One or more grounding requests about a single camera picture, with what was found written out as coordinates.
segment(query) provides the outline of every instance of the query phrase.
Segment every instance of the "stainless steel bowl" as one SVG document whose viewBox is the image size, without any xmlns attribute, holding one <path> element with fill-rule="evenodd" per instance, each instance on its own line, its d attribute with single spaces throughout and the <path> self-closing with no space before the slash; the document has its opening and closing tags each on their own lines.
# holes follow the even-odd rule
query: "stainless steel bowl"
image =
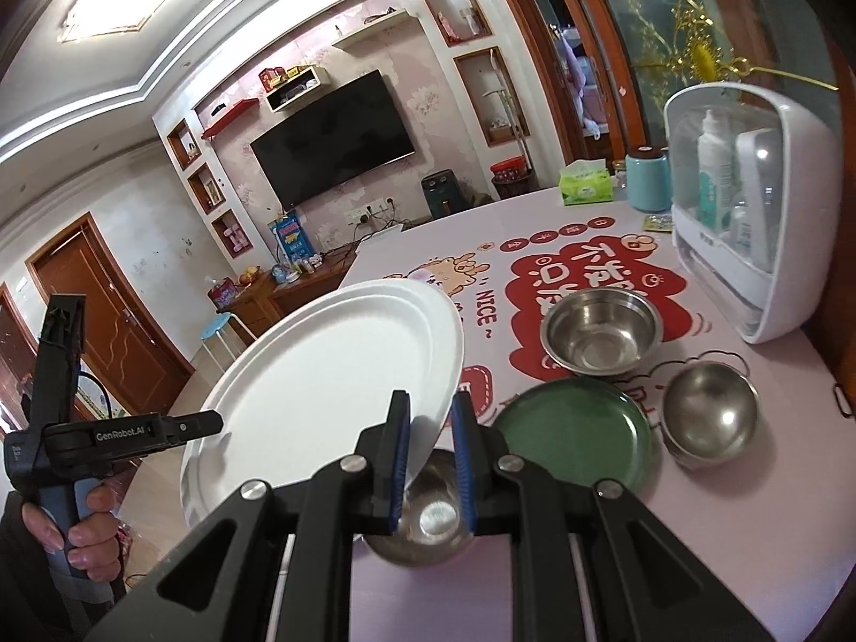
<svg viewBox="0 0 856 642">
<path fill-rule="evenodd" d="M 455 454 L 436 448 L 404 495 L 398 530 L 392 536 L 365 536 L 378 555 L 395 565 L 435 565 L 472 540 L 461 513 Z"/>
<path fill-rule="evenodd" d="M 699 362 L 669 382 L 662 397 L 663 441 L 681 465 L 720 465 L 752 441 L 759 397 L 739 371 L 719 362 Z"/>
<path fill-rule="evenodd" d="M 642 295 L 616 287 L 571 293 L 541 323 L 547 354 L 589 377 L 624 374 L 661 342 L 659 311 Z"/>
</svg>

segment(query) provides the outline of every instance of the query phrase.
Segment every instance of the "recessed ceiling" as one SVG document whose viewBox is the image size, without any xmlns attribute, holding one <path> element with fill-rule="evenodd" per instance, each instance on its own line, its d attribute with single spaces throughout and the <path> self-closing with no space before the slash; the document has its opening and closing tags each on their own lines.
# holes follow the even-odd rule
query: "recessed ceiling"
<svg viewBox="0 0 856 642">
<path fill-rule="evenodd" d="M 139 31 L 60 43 L 75 1 L 50 2 L 0 81 L 0 224 L 85 166 L 155 137 L 151 115 L 188 69 L 277 0 L 166 0 Z"/>
</svg>

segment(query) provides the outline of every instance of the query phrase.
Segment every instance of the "white plate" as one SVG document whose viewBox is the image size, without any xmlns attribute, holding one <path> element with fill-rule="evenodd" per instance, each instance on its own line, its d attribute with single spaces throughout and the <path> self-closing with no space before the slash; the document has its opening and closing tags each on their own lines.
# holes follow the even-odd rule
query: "white plate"
<svg viewBox="0 0 856 642">
<path fill-rule="evenodd" d="M 412 280 L 344 287 L 277 323 L 224 374 L 204 407 L 223 431 L 191 442 L 181 505 L 197 525 L 245 481 L 311 478 L 354 451 L 386 420 L 398 388 L 410 394 L 408 484 L 425 465 L 461 377 L 464 331 L 451 300 Z"/>
</svg>

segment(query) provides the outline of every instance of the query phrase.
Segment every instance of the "green tissue package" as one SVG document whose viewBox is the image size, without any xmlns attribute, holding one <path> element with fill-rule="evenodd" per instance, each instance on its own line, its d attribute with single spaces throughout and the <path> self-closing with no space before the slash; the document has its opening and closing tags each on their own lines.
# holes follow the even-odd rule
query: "green tissue package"
<svg viewBox="0 0 856 642">
<path fill-rule="evenodd" d="M 605 159 L 578 159 L 559 174 L 562 203 L 583 205 L 612 200 L 612 177 Z"/>
</svg>

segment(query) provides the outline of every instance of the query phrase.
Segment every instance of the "red shelf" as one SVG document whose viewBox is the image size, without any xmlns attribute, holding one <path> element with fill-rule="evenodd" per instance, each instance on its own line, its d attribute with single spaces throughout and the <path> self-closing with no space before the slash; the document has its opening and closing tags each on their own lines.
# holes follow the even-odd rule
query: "red shelf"
<svg viewBox="0 0 856 642">
<path fill-rule="evenodd" d="M 228 126 L 235 118 L 244 113 L 247 109 L 250 109 L 250 106 L 258 106 L 258 99 L 241 99 L 237 102 L 231 109 L 226 111 L 223 115 L 220 116 L 218 121 L 208 128 L 205 132 L 202 133 L 202 139 L 210 140 L 213 136 L 217 135 L 218 132 L 224 129 L 224 127 Z"/>
</svg>

